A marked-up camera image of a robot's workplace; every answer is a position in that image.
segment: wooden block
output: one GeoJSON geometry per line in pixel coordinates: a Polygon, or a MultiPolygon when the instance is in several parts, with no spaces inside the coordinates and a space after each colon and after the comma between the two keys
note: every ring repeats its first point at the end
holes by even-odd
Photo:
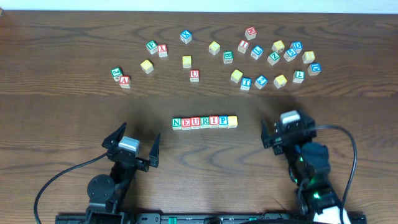
{"type": "Polygon", "coordinates": [[[190,118],[182,118],[182,130],[191,130],[191,119],[190,118]]]}
{"type": "Polygon", "coordinates": [[[251,78],[242,78],[241,90],[250,90],[251,78]]]}
{"type": "Polygon", "coordinates": [[[185,44],[189,43],[192,40],[192,34],[191,32],[189,32],[188,30],[184,30],[182,31],[181,35],[180,35],[180,39],[182,40],[182,42],[184,42],[185,44]]]}
{"type": "Polygon", "coordinates": [[[312,63],[315,60],[315,54],[311,52],[304,52],[303,63],[312,63]]]}
{"type": "Polygon", "coordinates": [[[212,55],[216,55],[216,54],[220,51],[220,49],[221,49],[221,46],[220,46],[217,42],[215,42],[215,41],[213,41],[213,42],[209,45],[209,52],[210,52],[212,55]]]}
{"type": "Polygon", "coordinates": [[[290,45],[290,48],[293,49],[296,53],[300,53],[301,50],[303,49],[303,45],[301,44],[300,41],[293,42],[292,45],[290,45]]]}
{"type": "Polygon", "coordinates": [[[238,117],[228,116],[228,128],[236,128],[236,127],[238,127],[238,117]]]}
{"type": "Polygon", "coordinates": [[[200,128],[205,129],[210,127],[209,117],[201,117],[200,118],[200,128]]]}
{"type": "Polygon", "coordinates": [[[191,82],[199,82],[199,70],[191,70],[189,78],[191,82]]]}
{"type": "Polygon", "coordinates": [[[276,86],[276,88],[280,88],[280,87],[286,85],[286,83],[287,83],[287,79],[285,78],[284,75],[279,75],[274,80],[274,85],[276,86]]]}
{"type": "Polygon", "coordinates": [[[257,60],[257,59],[259,59],[261,57],[263,52],[264,52],[264,49],[257,45],[251,51],[250,56],[252,56],[254,59],[257,60]]]}
{"type": "Polygon", "coordinates": [[[322,71],[321,65],[319,63],[312,63],[308,67],[308,74],[310,76],[318,75],[322,71]]]}
{"type": "Polygon", "coordinates": [[[297,56],[297,53],[293,49],[286,50],[286,52],[284,54],[284,58],[288,62],[293,60],[296,56],[297,56]]]}
{"type": "Polygon", "coordinates": [[[241,42],[238,45],[238,52],[246,53],[246,50],[249,48],[249,42],[245,40],[241,40],[241,42]]]}
{"type": "Polygon", "coordinates": [[[200,129],[200,118],[191,118],[191,129],[200,129]]]}
{"type": "Polygon", "coordinates": [[[234,53],[232,53],[232,50],[224,51],[224,63],[232,63],[234,60],[234,53]]]}
{"type": "Polygon", "coordinates": [[[249,27],[244,32],[244,35],[246,36],[247,40],[254,39],[256,38],[257,30],[254,27],[249,27]]]}
{"type": "Polygon", "coordinates": [[[147,50],[150,54],[154,54],[157,52],[157,44],[154,40],[151,40],[147,43],[147,50]]]}
{"type": "Polygon", "coordinates": [[[264,77],[264,75],[260,75],[257,79],[256,82],[254,83],[255,86],[257,86],[257,88],[259,90],[262,89],[262,87],[264,87],[268,82],[268,79],[266,77],[264,77]]]}
{"type": "Polygon", "coordinates": [[[165,44],[157,46],[157,51],[159,52],[159,57],[167,57],[167,46],[165,44]]]}
{"type": "Polygon", "coordinates": [[[277,52],[273,52],[268,56],[267,61],[271,64],[271,65],[275,65],[280,59],[280,56],[277,52]]]}
{"type": "Polygon", "coordinates": [[[303,71],[295,71],[293,74],[294,83],[302,83],[304,81],[305,73],[303,71]]]}
{"type": "Polygon", "coordinates": [[[210,116],[210,128],[218,128],[219,122],[218,122],[218,116],[210,116]]]}
{"type": "Polygon", "coordinates": [[[119,67],[112,69],[111,74],[112,74],[114,81],[116,81],[116,82],[120,81],[120,77],[123,76],[123,72],[122,72],[121,68],[119,68],[119,67]]]}
{"type": "Polygon", "coordinates": [[[130,77],[127,77],[127,76],[120,77],[119,84],[120,84],[121,88],[130,88],[131,87],[130,77]]]}
{"type": "Polygon", "coordinates": [[[191,56],[182,56],[182,67],[183,68],[192,67],[192,58],[191,58],[191,56]]]}
{"type": "Polygon", "coordinates": [[[272,50],[274,52],[277,52],[278,54],[284,51],[284,49],[285,45],[281,40],[278,40],[277,42],[274,42],[274,44],[272,44],[272,50]]]}
{"type": "Polygon", "coordinates": [[[141,68],[146,74],[149,74],[151,71],[154,70],[154,66],[149,60],[145,60],[144,62],[142,62],[141,68]]]}

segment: scattered blocks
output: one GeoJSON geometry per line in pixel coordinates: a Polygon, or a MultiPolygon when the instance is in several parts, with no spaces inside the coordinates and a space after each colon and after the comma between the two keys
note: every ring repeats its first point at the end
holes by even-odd
{"type": "Polygon", "coordinates": [[[146,74],[149,74],[151,71],[154,70],[154,66],[149,60],[145,60],[144,62],[142,62],[141,68],[146,74]]]}
{"type": "Polygon", "coordinates": [[[159,52],[159,57],[167,57],[167,46],[165,44],[157,46],[157,51],[159,52]]]}
{"type": "Polygon", "coordinates": [[[121,88],[130,88],[131,87],[131,79],[127,76],[120,77],[120,87],[121,88]]]}
{"type": "Polygon", "coordinates": [[[254,27],[249,27],[244,32],[244,35],[246,36],[247,40],[254,39],[256,38],[257,30],[254,27]]]}
{"type": "Polygon", "coordinates": [[[254,58],[254,59],[259,59],[260,57],[261,57],[261,55],[262,55],[262,53],[264,52],[264,49],[262,49],[260,46],[255,46],[254,48],[253,48],[253,50],[251,51],[251,56],[254,58]]]}
{"type": "Polygon", "coordinates": [[[293,82],[294,83],[302,83],[304,81],[304,72],[303,71],[295,71],[293,74],[293,82]]]}
{"type": "Polygon", "coordinates": [[[282,51],[284,51],[284,49],[285,49],[285,45],[281,40],[274,42],[274,44],[272,45],[272,50],[274,52],[281,53],[282,51]]]}
{"type": "Polygon", "coordinates": [[[191,82],[199,82],[199,70],[191,70],[189,77],[191,82]]]}
{"type": "Polygon", "coordinates": [[[154,40],[151,40],[147,43],[147,49],[150,54],[154,54],[157,52],[157,44],[154,40]]]}
{"type": "Polygon", "coordinates": [[[303,45],[301,44],[300,41],[293,42],[292,45],[290,45],[290,48],[293,49],[296,53],[300,53],[301,50],[303,49],[303,45]]]}
{"type": "Polygon", "coordinates": [[[293,49],[286,50],[286,52],[284,54],[284,58],[288,62],[293,60],[296,56],[297,56],[297,53],[293,49]]]}
{"type": "Polygon", "coordinates": [[[220,46],[217,42],[213,41],[213,42],[209,45],[209,52],[210,52],[212,55],[216,55],[216,54],[220,51],[220,48],[221,48],[221,46],[220,46]]]}
{"type": "Polygon", "coordinates": [[[231,80],[235,83],[238,83],[243,76],[243,73],[239,71],[238,69],[235,69],[235,71],[231,75],[231,80]]]}
{"type": "Polygon", "coordinates": [[[277,52],[273,52],[268,56],[267,61],[271,64],[271,65],[275,65],[280,59],[280,56],[277,52]]]}
{"type": "Polygon", "coordinates": [[[312,63],[315,60],[315,54],[311,52],[304,52],[303,63],[312,63]]]}
{"type": "Polygon", "coordinates": [[[322,71],[322,69],[321,69],[321,65],[319,63],[312,63],[308,67],[308,74],[310,76],[318,75],[321,71],[322,71]]]}
{"type": "Polygon", "coordinates": [[[182,56],[182,67],[183,68],[192,67],[192,58],[191,58],[191,56],[182,56]]]}
{"type": "Polygon", "coordinates": [[[250,78],[242,78],[241,90],[249,90],[251,86],[250,78]]]}
{"type": "Polygon", "coordinates": [[[192,34],[191,32],[189,32],[188,30],[184,30],[182,31],[181,35],[180,35],[180,39],[182,40],[182,42],[184,42],[185,44],[189,43],[192,40],[192,34]]]}
{"type": "Polygon", "coordinates": [[[249,42],[245,40],[241,40],[241,42],[238,45],[238,52],[246,53],[246,50],[249,48],[249,42]]]}
{"type": "Polygon", "coordinates": [[[264,87],[268,82],[268,79],[266,77],[264,77],[264,75],[260,75],[257,79],[256,82],[254,83],[255,86],[257,86],[257,88],[259,90],[262,89],[262,87],[264,87]]]}
{"type": "Polygon", "coordinates": [[[280,88],[280,87],[286,85],[286,83],[287,83],[287,80],[284,75],[279,75],[274,80],[274,85],[276,86],[276,88],[280,88]]]}
{"type": "Polygon", "coordinates": [[[112,74],[114,81],[116,81],[116,82],[120,81],[120,77],[123,76],[123,72],[122,72],[121,68],[119,68],[119,67],[112,69],[111,74],[112,74]]]}

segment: wood grain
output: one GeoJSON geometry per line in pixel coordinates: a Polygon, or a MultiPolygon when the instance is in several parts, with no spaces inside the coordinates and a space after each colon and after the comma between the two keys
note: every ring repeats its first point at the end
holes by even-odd
{"type": "MultiPolygon", "coordinates": [[[[398,18],[388,15],[6,11],[0,17],[0,223],[33,223],[33,202],[44,183],[104,153],[102,140],[123,122],[126,135],[141,141],[141,156],[162,133],[160,166],[138,174],[127,209],[293,210],[296,186],[283,156],[262,148],[260,120],[276,121],[297,108],[356,138],[358,170],[346,208],[364,212],[368,223],[397,223],[397,28],[398,18]],[[258,31],[251,47],[265,48],[257,61],[237,51],[248,26],[258,31]],[[184,29],[193,32],[188,45],[179,40],[184,29]],[[167,44],[167,58],[149,54],[151,39],[167,44]],[[313,50],[321,74],[291,82],[294,70],[307,69],[302,53],[270,66],[266,55],[279,39],[313,50]],[[208,53],[213,40],[233,50],[232,64],[208,53]],[[183,55],[192,55],[199,83],[189,82],[183,55]],[[149,76],[140,68],[145,59],[155,67],[149,76]],[[111,78],[116,66],[132,76],[131,90],[111,78]],[[240,91],[229,81],[235,68],[270,81],[283,73],[288,84],[240,91]],[[171,129],[173,117],[211,114],[236,114],[239,126],[171,129]]],[[[335,131],[322,131],[316,140],[330,148],[330,179],[342,195],[349,141],[335,131]]],[[[111,166],[102,159],[56,180],[39,203],[43,223],[60,212],[84,212],[88,182],[111,166]]]]}

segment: black cable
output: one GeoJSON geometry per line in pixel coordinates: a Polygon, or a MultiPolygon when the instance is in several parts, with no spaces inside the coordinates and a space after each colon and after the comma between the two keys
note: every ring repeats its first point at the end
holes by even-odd
{"type": "Polygon", "coordinates": [[[36,199],[35,199],[35,203],[34,203],[34,206],[33,206],[33,212],[34,212],[34,214],[35,214],[35,219],[36,219],[37,224],[42,224],[42,222],[40,221],[40,218],[39,218],[39,213],[38,213],[38,211],[37,211],[37,205],[39,204],[40,196],[42,196],[44,190],[45,190],[53,181],[55,181],[58,177],[62,176],[63,174],[66,174],[67,172],[72,171],[72,170],[74,170],[74,169],[81,168],[81,167],[83,167],[83,166],[85,166],[85,165],[92,164],[93,162],[102,159],[102,158],[103,158],[104,156],[106,156],[107,154],[108,154],[108,153],[106,152],[106,153],[104,153],[104,154],[98,156],[98,157],[95,158],[95,159],[92,159],[92,160],[90,160],[90,161],[87,161],[87,162],[84,162],[84,163],[82,163],[82,164],[75,165],[75,166],[73,166],[73,167],[71,167],[71,168],[68,168],[68,169],[62,171],[61,173],[55,175],[53,178],[51,178],[51,180],[49,180],[49,181],[44,185],[44,186],[41,188],[41,190],[39,191],[39,193],[37,194],[36,199]]]}

